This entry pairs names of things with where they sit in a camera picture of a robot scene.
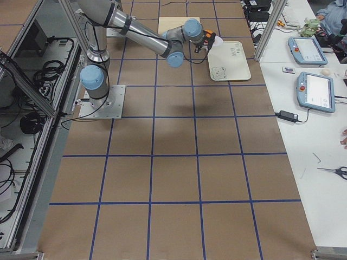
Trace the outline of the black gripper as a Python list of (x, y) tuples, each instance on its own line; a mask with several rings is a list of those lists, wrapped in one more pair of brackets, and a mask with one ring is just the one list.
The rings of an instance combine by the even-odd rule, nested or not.
[(207, 52), (209, 52), (211, 50), (211, 48), (213, 47), (213, 43), (214, 43), (214, 38), (205, 38), (204, 37), (204, 30), (202, 31), (202, 37), (197, 41), (197, 43), (194, 43), (195, 45), (195, 53), (199, 53), (201, 51), (202, 48), (205, 48), (207, 50)]

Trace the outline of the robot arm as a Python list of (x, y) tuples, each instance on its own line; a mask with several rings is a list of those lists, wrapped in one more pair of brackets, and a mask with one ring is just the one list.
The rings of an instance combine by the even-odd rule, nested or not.
[(80, 74), (94, 109), (107, 110), (114, 106), (115, 95), (110, 87), (108, 71), (110, 54), (107, 49), (107, 30), (111, 29), (125, 38), (125, 53), (134, 44), (148, 49), (166, 60), (170, 68), (179, 68), (185, 60), (184, 45), (191, 43), (196, 50), (209, 47), (212, 39), (202, 24), (190, 18), (183, 25), (159, 35), (129, 14), (122, 11), (117, 1), (78, 1), (81, 17), (86, 20), (88, 38), (88, 66)]

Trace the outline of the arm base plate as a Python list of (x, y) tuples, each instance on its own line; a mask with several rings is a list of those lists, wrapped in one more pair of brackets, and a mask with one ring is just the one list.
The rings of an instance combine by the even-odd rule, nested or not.
[(109, 94), (100, 100), (91, 99), (87, 91), (82, 101), (79, 118), (82, 120), (121, 119), (123, 115), (126, 86), (112, 85)]

